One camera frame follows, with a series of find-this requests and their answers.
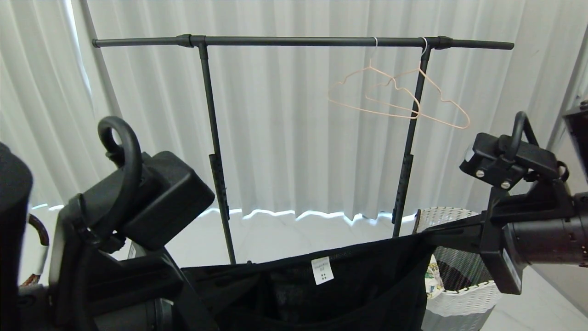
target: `vertical rack pole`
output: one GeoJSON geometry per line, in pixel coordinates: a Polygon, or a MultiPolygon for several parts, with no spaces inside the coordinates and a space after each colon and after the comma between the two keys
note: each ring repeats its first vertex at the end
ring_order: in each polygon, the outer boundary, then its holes
{"type": "Polygon", "coordinates": [[[229,203],[226,198],[225,175],[222,170],[221,144],[219,142],[218,127],[216,126],[215,102],[212,97],[211,69],[208,64],[208,48],[203,36],[202,40],[198,43],[198,50],[200,51],[200,61],[202,63],[202,76],[204,79],[204,90],[206,92],[206,103],[208,105],[208,117],[211,122],[212,145],[214,147],[214,154],[209,155],[212,178],[215,181],[216,199],[219,204],[222,229],[225,232],[229,261],[231,264],[235,264],[235,249],[233,248],[229,226],[229,203]]]}
{"type": "MultiPolygon", "coordinates": [[[[420,69],[427,72],[427,64],[431,56],[431,46],[427,45],[420,56],[420,69]]],[[[425,86],[425,76],[419,73],[419,78],[416,81],[415,98],[420,102],[423,95],[423,87],[425,86]]],[[[419,111],[416,102],[412,104],[413,111],[419,111]]],[[[410,120],[408,126],[408,133],[406,135],[406,145],[404,157],[402,158],[402,168],[400,169],[400,179],[398,180],[398,191],[396,192],[396,202],[392,212],[392,223],[394,224],[394,232],[392,237],[396,238],[400,235],[400,225],[402,223],[402,214],[404,213],[404,206],[406,202],[406,193],[408,191],[408,183],[410,180],[410,171],[412,169],[413,155],[410,153],[412,149],[412,141],[415,138],[416,118],[410,120]]]]}

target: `clothes hanger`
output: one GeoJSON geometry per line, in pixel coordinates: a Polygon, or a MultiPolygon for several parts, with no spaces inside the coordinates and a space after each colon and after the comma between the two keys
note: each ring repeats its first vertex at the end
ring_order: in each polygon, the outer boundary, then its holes
{"type": "MultiPolygon", "coordinates": [[[[423,38],[425,40],[425,50],[427,50],[427,47],[429,46],[428,45],[428,42],[427,42],[427,38],[425,38],[425,37],[421,37],[421,38],[423,38]]],[[[391,104],[389,104],[387,102],[379,101],[379,100],[376,100],[374,98],[369,97],[368,96],[368,93],[370,93],[371,90],[373,90],[374,88],[376,88],[378,86],[384,86],[384,87],[385,86],[388,86],[390,84],[390,82],[392,82],[392,81],[394,82],[394,88],[398,90],[398,87],[396,87],[396,78],[401,77],[401,76],[404,76],[404,75],[407,75],[407,74],[411,74],[411,73],[413,73],[415,71],[418,71],[421,75],[423,75],[423,77],[425,79],[427,79],[431,84],[433,84],[433,86],[439,92],[439,99],[441,100],[441,102],[449,102],[449,103],[453,104],[455,107],[457,107],[457,109],[459,109],[466,116],[467,124],[464,127],[460,127],[460,126],[455,125],[455,124],[447,123],[447,122],[442,121],[442,120],[440,120],[438,118],[435,118],[435,117],[432,117],[432,116],[429,116],[429,115],[426,115],[426,114],[421,113],[420,112],[420,107],[419,107],[419,114],[420,114],[420,116],[426,117],[426,118],[430,118],[433,121],[437,121],[439,123],[449,125],[450,127],[454,127],[454,128],[458,128],[458,129],[468,128],[470,126],[470,117],[468,116],[467,112],[465,110],[463,110],[463,108],[460,105],[458,105],[455,101],[443,99],[441,88],[439,88],[439,86],[437,86],[437,84],[435,84],[435,82],[433,82],[433,80],[431,78],[429,78],[429,76],[427,76],[427,74],[425,74],[425,72],[420,69],[420,66],[417,67],[416,69],[405,71],[405,72],[403,72],[401,74],[398,74],[398,75],[396,75],[394,77],[390,77],[390,79],[386,83],[378,83],[378,84],[375,84],[375,85],[371,86],[370,88],[367,89],[367,91],[365,93],[366,99],[371,100],[371,101],[375,101],[375,102],[377,102],[379,104],[389,105],[389,106],[395,107],[394,105],[391,105],[391,104]]]]}
{"type": "Polygon", "coordinates": [[[371,112],[372,114],[384,115],[384,116],[390,116],[390,117],[410,118],[410,119],[417,118],[419,116],[419,114],[420,114],[420,102],[419,102],[419,100],[417,100],[417,98],[415,97],[415,95],[412,94],[412,92],[410,92],[409,90],[407,90],[407,89],[405,89],[403,87],[398,88],[398,86],[396,86],[396,79],[394,77],[392,77],[389,74],[387,74],[387,73],[385,73],[385,72],[383,72],[383,71],[381,71],[379,69],[376,69],[376,68],[374,68],[372,66],[372,59],[373,59],[373,56],[374,56],[374,54],[376,53],[376,50],[377,50],[377,38],[376,37],[373,37],[373,38],[376,40],[376,47],[374,48],[374,50],[372,52],[372,55],[370,56],[369,65],[367,67],[365,67],[365,68],[360,69],[360,70],[353,71],[351,74],[345,76],[345,78],[342,81],[336,82],[333,85],[331,85],[331,87],[329,88],[329,91],[327,92],[327,98],[328,98],[328,100],[330,102],[334,103],[334,104],[337,104],[337,105],[341,105],[341,106],[344,106],[344,107],[347,107],[347,108],[351,108],[351,109],[355,109],[355,110],[359,110],[359,111],[371,112]],[[377,72],[377,73],[379,73],[381,75],[384,75],[384,76],[388,77],[389,78],[388,84],[390,84],[391,81],[394,81],[394,88],[397,91],[405,91],[405,92],[407,92],[413,98],[413,100],[415,101],[416,106],[419,109],[419,111],[414,111],[414,110],[412,110],[410,108],[405,108],[405,107],[401,107],[401,106],[398,106],[398,105],[386,104],[386,105],[388,105],[390,107],[399,108],[399,109],[402,109],[402,110],[408,110],[408,111],[414,113],[415,115],[414,116],[404,116],[404,115],[395,115],[395,114],[385,114],[383,112],[377,112],[377,111],[373,111],[373,110],[367,110],[367,109],[355,107],[355,106],[352,106],[352,105],[349,105],[349,104],[344,104],[342,102],[339,102],[339,101],[334,100],[331,97],[331,92],[333,91],[333,89],[337,85],[343,85],[343,84],[345,84],[345,82],[347,81],[347,79],[349,77],[351,77],[353,75],[356,75],[356,74],[359,74],[360,72],[363,72],[363,71],[366,71],[366,70],[372,70],[372,71],[375,71],[375,72],[377,72]]]}

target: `white woven basket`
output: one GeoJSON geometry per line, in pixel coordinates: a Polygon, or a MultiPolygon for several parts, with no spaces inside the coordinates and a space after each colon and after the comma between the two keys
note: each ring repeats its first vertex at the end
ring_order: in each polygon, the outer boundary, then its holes
{"type": "MultiPolygon", "coordinates": [[[[477,215],[474,211],[453,207],[419,210],[415,233],[428,227],[474,215],[477,215]]],[[[443,317],[486,313],[501,298],[502,294],[498,291],[494,281],[489,279],[489,273],[478,255],[440,247],[435,252],[435,258],[437,262],[444,262],[454,269],[466,273],[471,279],[486,278],[487,280],[456,291],[444,290],[437,297],[427,301],[427,310],[443,317]]],[[[450,284],[446,284],[443,273],[441,277],[444,286],[451,288],[450,284]]]]}

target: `marble floor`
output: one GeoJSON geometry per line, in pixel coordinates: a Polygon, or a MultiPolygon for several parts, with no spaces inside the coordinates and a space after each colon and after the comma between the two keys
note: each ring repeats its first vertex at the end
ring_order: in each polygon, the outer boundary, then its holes
{"type": "MultiPolygon", "coordinates": [[[[37,210],[50,233],[54,232],[57,211],[37,210]]],[[[390,238],[392,224],[388,216],[378,220],[345,219],[340,214],[307,215],[292,213],[256,213],[242,217],[231,215],[231,232],[238,262],[265,262],[313,251],[344,247],[390,238]]],[[[38,237],[33,229],[25,233],[20,277],[31,274],[38,259],[38,237]]],[[[403,222],[401,235],[412,232],[413,223],[403,222]]],[[[225,239],[219,214],[212,211],[198,217],[167,246],[181,267],[228,264],[225,239]]],[[[114,254],[125,259],[128,247],[114,254]]],[[[49,263],[41,282],[46,284],[49,263]]],[[[523,294],[504,295],[488,318],[482,331],[580,331],[588,330],[588,318],[568,302],[532,268],[523,274],[523,294]]]]}

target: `black garment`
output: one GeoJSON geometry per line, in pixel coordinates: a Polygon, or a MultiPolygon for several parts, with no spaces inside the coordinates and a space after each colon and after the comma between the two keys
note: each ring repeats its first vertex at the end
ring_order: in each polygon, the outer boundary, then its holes
{"type": "Polygon", "coordinates": [[[424,276],[434,249],[414,234],[184,272],[223,331],[413,331],[425,313],[424,276]],[[310,261],[325,256],[334,279],[316,285],[310,261]]]}

